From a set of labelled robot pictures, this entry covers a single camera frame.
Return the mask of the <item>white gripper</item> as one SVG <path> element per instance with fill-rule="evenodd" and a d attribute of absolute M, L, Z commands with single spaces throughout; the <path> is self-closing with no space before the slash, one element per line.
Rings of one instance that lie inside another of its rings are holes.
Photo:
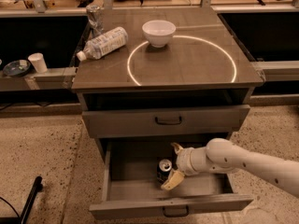
<path fill-rule="evenodd" d="M 206 152 L 203 147 L 183 148 L 178 143 L 172 143 L 171 146 L 177 154 L 178 170 L 170 171 L 167 180 L 161 185 L 163 190 L 174 189 L 184 180 L 185 175 L 198 175 L 206 168 Z"/>

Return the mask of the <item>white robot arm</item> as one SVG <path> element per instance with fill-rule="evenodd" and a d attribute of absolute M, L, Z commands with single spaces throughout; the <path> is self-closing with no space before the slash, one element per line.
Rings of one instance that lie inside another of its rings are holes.
<path fill-rule="evenodd" d="M 177 187 L 186 176 L 224 174 L 242 169 L 292 196 L 299 197 L 299 162 L 248 151 L 229 140 L 211 139 L 205 147 L 182 147 L 172 143 L 177 169 L 172 169 L 161 189 Z"/>

